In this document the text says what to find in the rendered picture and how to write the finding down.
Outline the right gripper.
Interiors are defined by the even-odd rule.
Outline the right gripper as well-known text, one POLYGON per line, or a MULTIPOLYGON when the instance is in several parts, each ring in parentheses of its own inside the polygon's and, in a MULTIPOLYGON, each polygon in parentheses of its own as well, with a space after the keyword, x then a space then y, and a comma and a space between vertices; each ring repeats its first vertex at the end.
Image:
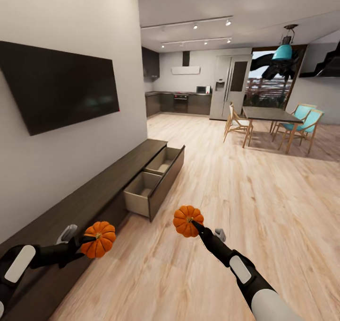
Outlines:
POLYGON ((192 220, 192 223, 199 230, 199 235, 203 243, 205 244, 207 250, 210 251, 217 258, 218 251, 222 246, 226 244, 223 243, 220 239, 218 239, 209 228, 204 227, 203 225, 194 220, 192 220))

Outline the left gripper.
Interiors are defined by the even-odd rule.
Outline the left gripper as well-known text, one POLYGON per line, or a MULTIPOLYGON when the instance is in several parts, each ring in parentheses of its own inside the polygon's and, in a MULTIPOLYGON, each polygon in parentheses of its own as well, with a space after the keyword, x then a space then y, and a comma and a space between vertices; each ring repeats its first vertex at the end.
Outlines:
POLYGON ((48 266, 58 264, 59 269, 64 268, 68 263, 83 257, 84 253, 76 253, 76 251, 82 244, 92 241, 96 241, 96 237, 82 235, 80 238, 73 236, 68 243, 53 245, 53 255, 48 266))

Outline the pumpkin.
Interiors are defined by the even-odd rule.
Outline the pumpkin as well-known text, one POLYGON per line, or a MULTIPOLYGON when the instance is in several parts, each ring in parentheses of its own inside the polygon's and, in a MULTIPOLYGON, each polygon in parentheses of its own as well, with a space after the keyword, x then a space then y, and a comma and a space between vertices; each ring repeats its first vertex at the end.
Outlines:
POLYGON ((115 227, 107 221, 96 222, 87 228, 84 235, 96 237, 96 241, 88 242, 80 246, 81 252, 89 258, 101 258, 110 251, 116 240, 115 227))
POLYGON ((176 231, 179 234, 183 234, 184 237, 197 237, 199 235, 199 230, 194 226, 192 220, 204 225, 204 217, 201 214, 200 209, 194 208, 192 205, 181 206, 174 213, 173 224, 176 231))

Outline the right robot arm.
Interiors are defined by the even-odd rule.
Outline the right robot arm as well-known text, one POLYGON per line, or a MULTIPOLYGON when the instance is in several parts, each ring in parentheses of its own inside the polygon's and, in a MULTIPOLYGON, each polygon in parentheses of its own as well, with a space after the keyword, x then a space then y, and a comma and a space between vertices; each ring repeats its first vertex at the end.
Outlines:
POLYGON ((215 228, 212 233, 200 223, 194 220, 192 223, 199 230, 207 250, 235 274, 256 321, 306 321, 275 291, 249 258, 226 246, 223 228, 215 228))

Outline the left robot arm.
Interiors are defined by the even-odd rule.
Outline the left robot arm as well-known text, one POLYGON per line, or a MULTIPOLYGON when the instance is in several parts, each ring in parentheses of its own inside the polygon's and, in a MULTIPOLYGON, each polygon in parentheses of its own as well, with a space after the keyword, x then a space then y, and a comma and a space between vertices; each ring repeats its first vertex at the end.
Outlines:
POLYGON ((58 264, 59 269, 83 257, 76 251, 84 243, 96 241, 96 237, 72 236, 77 225, 69 225, 59 237, 56 245, 41 247, 39 244, 20 245, 8 250, 0 259, 0 318, 16 292, 27 267, 31 269, 58 264))

